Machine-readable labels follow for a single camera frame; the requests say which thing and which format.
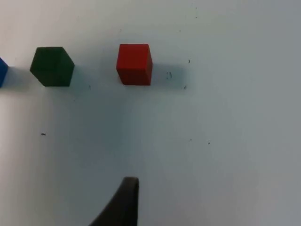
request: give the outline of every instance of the blue cube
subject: blue cube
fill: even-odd
[[[3,84],[6,72],[8,72],[8,65],[0,58],[0,87]]]

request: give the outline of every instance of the green cube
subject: green cube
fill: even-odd
[[[63,47],[38,47],[31,73],[44,86],[70,86],[74,63]]]

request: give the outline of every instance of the red cube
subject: red cube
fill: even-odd
[[[152,59],[148,44],[121,44],[116,66],[124,85],[149,86]]]

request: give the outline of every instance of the cube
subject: cube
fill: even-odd
[[[0,87],[2,87],[7,72],[8,65],[0,58]]]
[[[148,44],[121,44],[117,72],[124,85],[149,86],[152,59]]]
[[[38,47],[31,73],[44,86],[70,86],[74,63],[63,47]]]

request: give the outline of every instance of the block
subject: block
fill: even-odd
[[[152,59],[148,44],[121,44],[117,72],[124,85],[149,86]]]
[[[38,47],[31,73],[44,86],[70,86],[74,63],[63,47]]]
[[[7,72],[8,65],[0,58],[0,87],[2,87]]]

